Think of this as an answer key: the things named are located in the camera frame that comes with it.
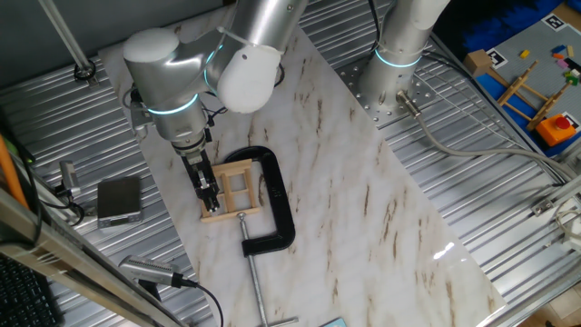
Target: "yellow block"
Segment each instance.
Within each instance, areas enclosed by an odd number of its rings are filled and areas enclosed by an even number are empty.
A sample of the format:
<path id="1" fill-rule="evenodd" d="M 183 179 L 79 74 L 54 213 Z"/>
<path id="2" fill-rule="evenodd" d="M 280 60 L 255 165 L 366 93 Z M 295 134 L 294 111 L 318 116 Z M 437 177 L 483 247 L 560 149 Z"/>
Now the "yellow block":
<path id="1" fill-rule="evenodd" d="M 530 55 L 530 51 L 525 50 L 523 52 L 520 53 L 520 58 L 521 59 L 527 59 L 528 55 Z"/>

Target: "white marble surface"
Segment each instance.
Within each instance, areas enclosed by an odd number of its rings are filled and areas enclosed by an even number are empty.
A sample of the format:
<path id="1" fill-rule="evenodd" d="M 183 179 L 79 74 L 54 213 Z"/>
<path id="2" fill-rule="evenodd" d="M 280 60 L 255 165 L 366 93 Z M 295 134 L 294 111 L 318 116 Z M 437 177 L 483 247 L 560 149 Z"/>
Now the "white marble surface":
<path id="1" fill-rule="evenodd" d="M 171 28 L 190 41 L 224 24 L 224 13 Z M 119 46 L 100 56 L 122 94 L 131 77 Z M 286 79 L 266 106 L 218 116 L 207 148 L 217 164 L 248 145 L 267 146 L 278 157 L 297 236 L 289 249 L 256 257 L 269 321 L 299 316 L 299 326 L 316 327 L 342 317 L 349 327 L 464 327 L 503 306 L 300 29 L 282 64 Z M 200 283 L 221 302 L 225 325 L 257 326 L 238 221 L 201 223 L 200 204 L 170 144 L 151 130 L 141 147 Z M 254 182 L 264 210 L 247 218 L 251 237 L 274 228 L 264 183 L 257 174 Z"/>

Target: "keyboard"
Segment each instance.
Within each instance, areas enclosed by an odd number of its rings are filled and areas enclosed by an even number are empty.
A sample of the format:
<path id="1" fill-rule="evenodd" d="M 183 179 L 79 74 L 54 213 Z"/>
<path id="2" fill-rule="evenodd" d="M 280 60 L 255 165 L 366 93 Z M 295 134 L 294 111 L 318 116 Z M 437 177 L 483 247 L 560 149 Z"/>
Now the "keyboard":
<path id="1" fill-rule="evenodd" d="M 0 327 L 55 327 L 62 323 L 46 277 L 0 255 Z"/>

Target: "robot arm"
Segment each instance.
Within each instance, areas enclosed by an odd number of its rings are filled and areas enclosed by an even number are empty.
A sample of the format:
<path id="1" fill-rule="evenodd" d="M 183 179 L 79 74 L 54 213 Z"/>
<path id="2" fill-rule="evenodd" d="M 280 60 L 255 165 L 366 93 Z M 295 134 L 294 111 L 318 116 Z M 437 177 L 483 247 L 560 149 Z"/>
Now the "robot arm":
<path id="1" fill-rule="evenodd" d="M 212 92 L 226 108 L 251 113 L 272 94 L 277 67 L 308 0 L 239 0 L 231 30 L 188 44 L 154 28 L 132 35 L 123 57 L 161 137 L 170 141 L 209 212 L 219 192 L 205 152 L 211 141 L 199 93 Z"/>

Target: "aluminum profile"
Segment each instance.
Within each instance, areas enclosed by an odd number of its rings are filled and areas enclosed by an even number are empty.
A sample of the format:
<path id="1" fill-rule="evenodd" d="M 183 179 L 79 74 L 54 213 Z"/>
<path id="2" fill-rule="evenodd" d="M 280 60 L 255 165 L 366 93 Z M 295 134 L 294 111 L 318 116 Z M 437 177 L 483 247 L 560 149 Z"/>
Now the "aluminum profile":
<path id="1" fill-rule="evenodd" d="M 19 140 L 36 157 L 34 169 L 50 185 L 60 183 L 59 161 L 73 161 L 82 186 L 82 195 L 75 201 L 84 208 L 95 206 L 97 184 L 103 179 L 141 178 L 142 223 L 100 230 L 96 220 L 87 217 L 75 228 L 79 234 L 115 264 L 129 254 L 142 255 L 177 264 L 181 273 L 195 279 L 103 66 L 98 58 L 93 60 L 98 87 L 75 81 L 69 66 L 0 91 L 0 105 Z M 64 313 L 65 326 L 133 325 L 56 282 L 51 289 Z M 163 304 L 184 322 L 212 325 L 212 313 L 201 291 L 159 290 Z"/>

